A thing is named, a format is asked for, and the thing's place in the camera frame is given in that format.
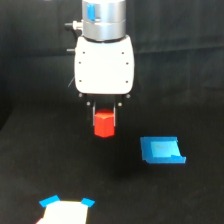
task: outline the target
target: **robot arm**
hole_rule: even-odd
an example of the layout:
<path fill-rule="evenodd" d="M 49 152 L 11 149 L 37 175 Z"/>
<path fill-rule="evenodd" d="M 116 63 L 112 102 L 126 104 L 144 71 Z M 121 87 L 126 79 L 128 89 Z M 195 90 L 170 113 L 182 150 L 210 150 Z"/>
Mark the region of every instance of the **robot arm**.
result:
<path fill-rule="evenodd" d="M 97 96 L 114 96 L 111 104 L 116 126 L 118 108 L 124 97 L 130 98 L 134 82 L 134 52 L 126 35 L 126 1 L 82 0 L 82 15 L 81 22 L 66 24 L 82 31 L 75 49 L 75 85 L 79 96 L 86 96 L 93 125 Z"/>

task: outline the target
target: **black background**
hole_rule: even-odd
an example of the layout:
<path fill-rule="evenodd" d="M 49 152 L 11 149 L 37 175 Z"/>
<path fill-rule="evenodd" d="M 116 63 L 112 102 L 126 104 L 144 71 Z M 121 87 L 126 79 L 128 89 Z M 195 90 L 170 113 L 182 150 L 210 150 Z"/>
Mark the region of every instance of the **black background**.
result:
<path fill-rule="evenodd" d="M 34 223 L 58 194 L 96 200 L 88 224 L 223 223 L 223 11 L 127 0 L 135 85 L 116 136 L 100 139 L 68 88 L 64 23 L 81 20 L 81 0 L 1 0 L 0 221 Z M 187 164 L 145 164 L 142 136 L 177 136 Z"/>

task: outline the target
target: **blue tape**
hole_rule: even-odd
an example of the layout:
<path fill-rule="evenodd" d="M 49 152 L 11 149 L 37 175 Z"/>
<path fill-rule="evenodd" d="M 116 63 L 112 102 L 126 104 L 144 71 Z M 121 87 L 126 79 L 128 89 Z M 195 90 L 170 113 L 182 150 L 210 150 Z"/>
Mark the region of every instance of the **blue tape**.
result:
<path fill-rule="evenodd" d="M 87 198 L 83 198 L 81 203 L 83 205 L 87 205 L 88 207 L 92 207 L 95 204 L 95 201 L 87 199 Z"/>
<path fill-rule="evenodd" d="M 53 197 L 50 197 L 50 198 L 47 198 L 43 201 L 40 201 L 39 203 L 41 204 L 42 207 L 47 207 L 49 204 L 52 204 L 56 201 L 60 201 L 59 197 L 57 195 L 53 196 Z"/>

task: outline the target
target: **red block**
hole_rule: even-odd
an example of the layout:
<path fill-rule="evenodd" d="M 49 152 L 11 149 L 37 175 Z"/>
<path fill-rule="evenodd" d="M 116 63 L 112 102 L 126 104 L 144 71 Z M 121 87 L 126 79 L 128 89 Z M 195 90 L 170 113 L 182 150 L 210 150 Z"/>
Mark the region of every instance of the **red block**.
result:
<path fill-rule="evenodd" d="M 102 109 L 95 114 L 95 135 L 102 138 L 114 136 L 114 112 Z"/>

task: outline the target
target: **black table surface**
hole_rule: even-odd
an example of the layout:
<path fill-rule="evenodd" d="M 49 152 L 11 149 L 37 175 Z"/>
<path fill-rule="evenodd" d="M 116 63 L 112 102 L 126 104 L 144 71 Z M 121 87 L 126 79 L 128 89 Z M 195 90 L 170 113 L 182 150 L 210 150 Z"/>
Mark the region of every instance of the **black table surface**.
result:
<path fill-rule="evenodd" d="M 94 136 L 83 105 L 18 105 L 0 132 L 0 223 L 30 224 L 39 201 L 96 201 L 87 224 L 224 223 L 224 109 L 131 107 Z M 185 165 L 142 161 L 140 137 L 177 136 Z"/>

